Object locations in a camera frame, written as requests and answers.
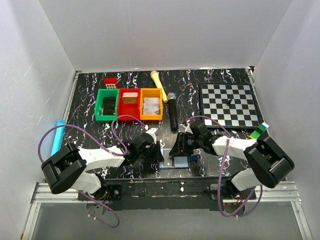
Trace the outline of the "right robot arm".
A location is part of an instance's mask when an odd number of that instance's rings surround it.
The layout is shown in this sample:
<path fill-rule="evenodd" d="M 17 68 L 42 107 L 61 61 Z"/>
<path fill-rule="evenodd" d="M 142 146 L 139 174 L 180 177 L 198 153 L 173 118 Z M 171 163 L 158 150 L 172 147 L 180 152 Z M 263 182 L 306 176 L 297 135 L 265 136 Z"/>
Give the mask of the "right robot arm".
<path fill-rule="evenodd" d="M 236 197 L 259 185 L 273 189 L 295 168 L 293 160 L 271 137 L 238 139 L 212 134 L 199 119 L 177 134 L 169 156 L 190 156 L 196 149 L 214 156 L 227 154 L 248 161 L 248 169 L 235 173 L 222 185 L 221 194 L 228 197 Z"/>

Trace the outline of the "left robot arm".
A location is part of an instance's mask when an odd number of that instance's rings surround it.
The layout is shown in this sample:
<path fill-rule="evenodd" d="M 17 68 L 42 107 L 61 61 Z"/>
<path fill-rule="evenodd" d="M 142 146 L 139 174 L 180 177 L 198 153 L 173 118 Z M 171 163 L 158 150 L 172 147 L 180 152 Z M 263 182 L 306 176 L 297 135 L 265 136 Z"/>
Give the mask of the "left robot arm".
<path fill-rule="evenodd" d="M 106 150 L 77 148 L 73 143 L 65 145 L 41 165 L 51 193 L 57 195 L 73 189 L 97 195 L 103 187 L 103 180 L 89 171 L 132 165 L 140 158 L 162 162 L 164 158 L 157 132 L 157 128 L 151 128 L 127 143 L 124 156 L 121 154 L 125 150 L 120 145 Z"/>

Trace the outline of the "navy blue card holder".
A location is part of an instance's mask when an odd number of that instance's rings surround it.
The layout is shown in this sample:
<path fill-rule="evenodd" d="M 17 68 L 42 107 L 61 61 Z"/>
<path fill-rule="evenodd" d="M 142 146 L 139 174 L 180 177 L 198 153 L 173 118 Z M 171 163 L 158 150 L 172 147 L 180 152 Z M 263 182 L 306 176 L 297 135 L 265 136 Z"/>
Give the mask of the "navy blue card holder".
<path fill-rule="evenodd" d="M 191 162 L 196 162 L 201 159 L 199 154 L 191 156 L 169 156 L 171 151 L 169 148 L 163 148 L 160 151 L 164 159 L 158 164 L 158 168 L 161 170 L 188 169 L 191 166 Z"/>

